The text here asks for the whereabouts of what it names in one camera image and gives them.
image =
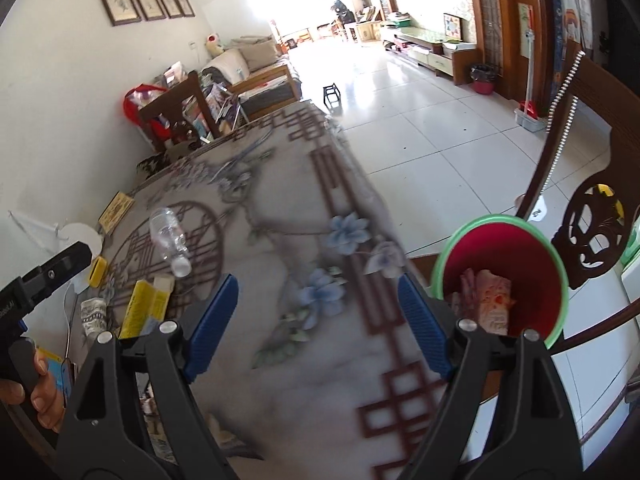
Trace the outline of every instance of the human hand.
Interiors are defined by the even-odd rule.
[[[31,403],[38,412],[40,424],[59,433],[65,415],[62,393],[56,388],[55,377],[48,373],[47,360],[40,351],[33,356],[33,366],[40,379],[31,394]],[[24,401],[22,385],[0,379],[0,400],[7,404],[21,404]]]

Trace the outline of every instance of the red bucket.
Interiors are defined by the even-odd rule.
[[[556,248],[521,218],[489,215],[460,228],[440,254],[431,275],[439,299],[460,291],[460,274],[488,269],[511,280],[509,335],[535,329],[547,348],[562,332],[568,309],[568,280]]]
[[[471,88],[473,88],[479,94],[491,95],[492,93],[494,93],[495,84],[486,81],[473,81],[471,83]]]

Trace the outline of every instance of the trash bag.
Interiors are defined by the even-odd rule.
[[[493,83],[497,76],[495,68],[485,65],[484,63],[476,63],[471,66],[471,79],[482,83]]]

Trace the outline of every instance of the poster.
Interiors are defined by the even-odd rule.
[[[591,0],[561,0],[562,35],[564,41],[574,40],[586,50],[593,49]]]

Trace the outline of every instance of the yellow box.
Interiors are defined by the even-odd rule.
[[[164,320],[170,296],[170,292],[157,290],[145,280],[137,281],[118,337],[138,337],[150,316],[159,322]]]

